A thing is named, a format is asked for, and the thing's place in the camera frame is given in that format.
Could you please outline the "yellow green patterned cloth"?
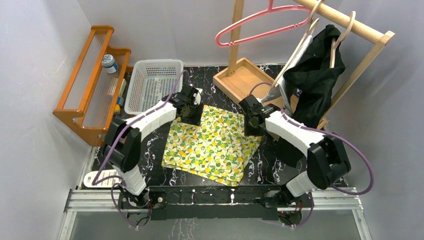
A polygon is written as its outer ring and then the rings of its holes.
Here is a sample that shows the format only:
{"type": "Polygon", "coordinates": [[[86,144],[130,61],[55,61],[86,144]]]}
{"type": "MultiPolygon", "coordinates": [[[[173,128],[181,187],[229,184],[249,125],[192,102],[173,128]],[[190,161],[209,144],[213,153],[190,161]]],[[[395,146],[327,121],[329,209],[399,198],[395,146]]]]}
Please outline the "yellow green patterned cloth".
{"type": "Polygon", "coordinates": [[[235,187],[261,141],[245,135],[243,114],[206,105],[200,125],[171,123],[161,165],[235,187]]]}

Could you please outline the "white cloth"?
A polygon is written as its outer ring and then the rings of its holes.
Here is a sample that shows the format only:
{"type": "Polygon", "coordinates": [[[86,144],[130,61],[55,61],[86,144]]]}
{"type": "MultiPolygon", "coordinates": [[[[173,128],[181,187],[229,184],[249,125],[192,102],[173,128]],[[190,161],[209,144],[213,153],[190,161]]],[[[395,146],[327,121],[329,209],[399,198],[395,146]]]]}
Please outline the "white cloth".
{"type": "Polygon", "coordinates": [[[260,100],[261,103],[269,102],[279,97],[282,97],[285,107],[285,113],[289,117],[293,116],[293,108],[291,107],[291,95],[293,94],[294,87],[296,86],[294,73],[299,69],[299,63],[301,62],[301,58],[306,53],[312,41],[313,36],[312,38],[309,36],[308,39],[304,42],[306,45],[303,45],[301,47],[299,55],[295,57],[294,64],[292,66],[289,66],[288,69],[283,73],[282,77],[277,81],[278,86],[274,89],[270,89],[265,95],[265,97],[260,100]]]}

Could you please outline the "black skirt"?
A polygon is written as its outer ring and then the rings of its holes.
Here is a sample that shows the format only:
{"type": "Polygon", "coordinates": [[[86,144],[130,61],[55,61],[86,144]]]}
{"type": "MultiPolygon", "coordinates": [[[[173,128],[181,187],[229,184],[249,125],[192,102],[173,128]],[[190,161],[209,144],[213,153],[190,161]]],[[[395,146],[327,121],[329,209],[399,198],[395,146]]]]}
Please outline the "black skirt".
{"type": "Polygon", "coordinates": [[[332,41],[340,34],[334,25],[326,25],[313,37],[301,58],[299,69],[294,73],[294,90],[300,89],[301,94],[292,118],[309,128],[317,128],[324,113],[330,108],[333,87],[346,69],[339,49],[335,53],[334,68],[329,68],[332,41]]]}

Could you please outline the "beige wooden hanger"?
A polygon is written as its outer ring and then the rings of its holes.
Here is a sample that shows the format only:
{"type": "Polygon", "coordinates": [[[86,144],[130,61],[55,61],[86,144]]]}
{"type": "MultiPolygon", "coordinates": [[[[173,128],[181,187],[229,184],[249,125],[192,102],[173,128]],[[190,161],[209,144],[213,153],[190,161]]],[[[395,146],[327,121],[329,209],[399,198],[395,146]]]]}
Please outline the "beige wooden hanger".
{"type": "Polygon", "coordinates": [[[356,19],[356,11],[352,11],[350,13],[349,23],[348,23],[348,26],[347,26],[345,32],[341,33],[337,39],[334,39],[332,41],[331,48],[330,48],[330,61],[329,61],[329,68],[330,69],[335,67],[336,50],[340,46],[341,42],[343,42],[347,38],[349,33],[351,32],[355,19],[356,19]]]}

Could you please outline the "pink hanger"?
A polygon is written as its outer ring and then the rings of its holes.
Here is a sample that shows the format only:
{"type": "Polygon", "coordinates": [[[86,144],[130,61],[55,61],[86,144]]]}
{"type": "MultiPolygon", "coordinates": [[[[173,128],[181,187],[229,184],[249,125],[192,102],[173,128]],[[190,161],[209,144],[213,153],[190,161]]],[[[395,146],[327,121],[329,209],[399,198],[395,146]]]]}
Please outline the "pink hanger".
{"type": "Polygon", "coordinates": [[[273,0],[269,0],[265,9],[235,20],[220,30],[214,42],[220,48],[228,48],[293,30],[307,24],[311,12],[311,9],[301,4],[275,5],[273,0]],[[225,38],[241,27],[252,28],[253,31],[239,37],[225,38]]]}

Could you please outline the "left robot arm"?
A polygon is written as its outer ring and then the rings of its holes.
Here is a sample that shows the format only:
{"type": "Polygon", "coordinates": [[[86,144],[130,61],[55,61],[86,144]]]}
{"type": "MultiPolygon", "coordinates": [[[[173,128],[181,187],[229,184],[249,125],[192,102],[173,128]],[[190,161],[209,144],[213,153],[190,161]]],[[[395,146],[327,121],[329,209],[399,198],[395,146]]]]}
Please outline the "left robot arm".
{"type": "Polygon", "coordinates": [[[179,92],[163,97],[156,105],[141,114],[126,119],[113,120],[105,135],[100,152],[104,164],[111,164],[137,208],[149,203],[145,191],[147,183],[139,169],[142,141],[156,129],[176,119],[199,126],[203,114],[203,89],[184,85],[179,92]]]}

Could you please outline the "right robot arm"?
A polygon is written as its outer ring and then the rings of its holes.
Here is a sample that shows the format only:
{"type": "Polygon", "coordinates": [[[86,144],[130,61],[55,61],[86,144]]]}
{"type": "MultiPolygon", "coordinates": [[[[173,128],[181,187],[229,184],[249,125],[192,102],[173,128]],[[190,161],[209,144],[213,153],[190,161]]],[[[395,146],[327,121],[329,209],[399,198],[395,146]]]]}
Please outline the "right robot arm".
{"type": "Polygon", "coordinates": [[[305,157],[306,170],[285,183],[275,198],[288,207],[295,207],[302,195],[317,189],[325,190],[351,170],[343,142],[287,116],[274,105],[262,105],[253,95],[239,102],[244,113],[244,134],[261,136],[272,133],[279,137],[278,144],[285,164],[295,167],[305,157]]]}

